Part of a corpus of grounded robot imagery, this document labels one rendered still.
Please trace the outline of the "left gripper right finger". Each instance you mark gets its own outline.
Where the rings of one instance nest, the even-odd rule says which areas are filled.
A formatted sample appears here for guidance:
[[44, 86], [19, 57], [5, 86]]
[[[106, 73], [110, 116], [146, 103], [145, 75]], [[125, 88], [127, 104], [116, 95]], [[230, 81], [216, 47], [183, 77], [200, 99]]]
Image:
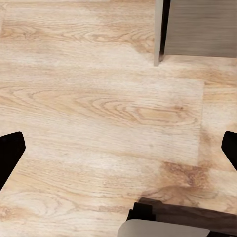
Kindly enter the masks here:
[[221, 148], [237, 171], [237, 133], [226, 131]]

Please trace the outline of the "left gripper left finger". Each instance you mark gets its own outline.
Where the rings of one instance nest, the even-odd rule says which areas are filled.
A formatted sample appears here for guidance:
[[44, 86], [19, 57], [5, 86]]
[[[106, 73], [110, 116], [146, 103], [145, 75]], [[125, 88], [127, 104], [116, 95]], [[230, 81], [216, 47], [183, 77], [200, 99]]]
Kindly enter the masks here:
[[0, 191], [25, 150], [25, 139], [20, 131], [0, 137]]

